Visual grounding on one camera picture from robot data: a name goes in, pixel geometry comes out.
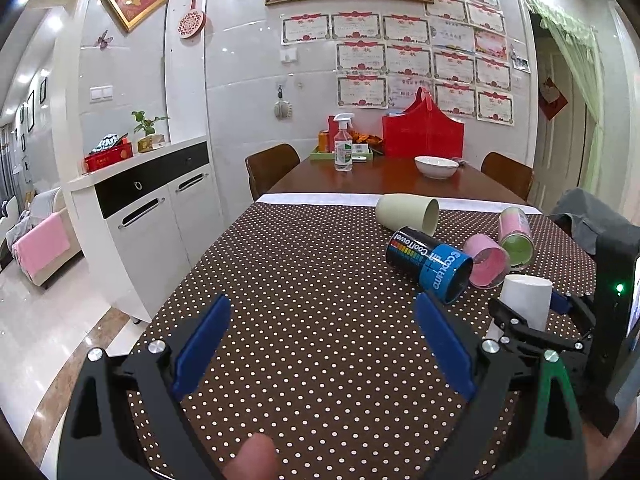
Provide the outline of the person's left hand fingertip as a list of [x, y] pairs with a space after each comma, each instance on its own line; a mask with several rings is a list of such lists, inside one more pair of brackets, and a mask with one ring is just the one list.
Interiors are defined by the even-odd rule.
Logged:
[[270, 437], [253, 434], [222, 473], [227, 480], [274, 480], [278, 478], [279, 465]]

